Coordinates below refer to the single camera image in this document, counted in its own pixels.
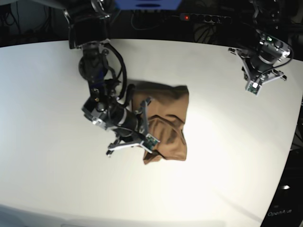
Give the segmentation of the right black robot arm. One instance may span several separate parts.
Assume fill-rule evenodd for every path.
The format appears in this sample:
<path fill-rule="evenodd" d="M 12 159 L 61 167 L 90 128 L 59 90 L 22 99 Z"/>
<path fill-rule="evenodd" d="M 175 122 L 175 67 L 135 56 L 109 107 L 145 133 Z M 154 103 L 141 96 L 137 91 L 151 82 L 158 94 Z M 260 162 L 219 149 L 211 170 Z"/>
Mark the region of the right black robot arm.
<path fill-rule="evenodd" d="M 90 93 L 82 111 L 92 124 L 116 135 L 106 155 L 134 146 L 153 153 L 159 140 L 149 132 L 147 107 L 151 98 L 143 100 L 138 110 L 128 110 L 135 85 L 127 84 L 123 57 L 110 44 L 109 26 L 116 10 L 115 1 L 44 0 L 43 3 L 63 11 L 69 25 L 69 47 L 82 50 L 78 68 Z"/>

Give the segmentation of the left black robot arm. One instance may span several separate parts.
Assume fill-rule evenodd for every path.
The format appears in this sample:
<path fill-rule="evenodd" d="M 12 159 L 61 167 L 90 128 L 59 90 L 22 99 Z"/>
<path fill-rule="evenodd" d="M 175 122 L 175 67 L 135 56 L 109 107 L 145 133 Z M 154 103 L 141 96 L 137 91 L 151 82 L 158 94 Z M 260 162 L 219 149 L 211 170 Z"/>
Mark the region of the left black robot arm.
<path fill-rule="evenodd" d="M 245 90 L 258 95 L 262 86 L 276 79 L 287 80 L 278 68 L 294 59 L 291 45 L 278 37 L 277 29 L 282 24 L 283 0 L 250 0 L 254 8 L 252 23 L 252 46 L 229 48 L 228 51 L 239 57 L 246 80 Z"/>

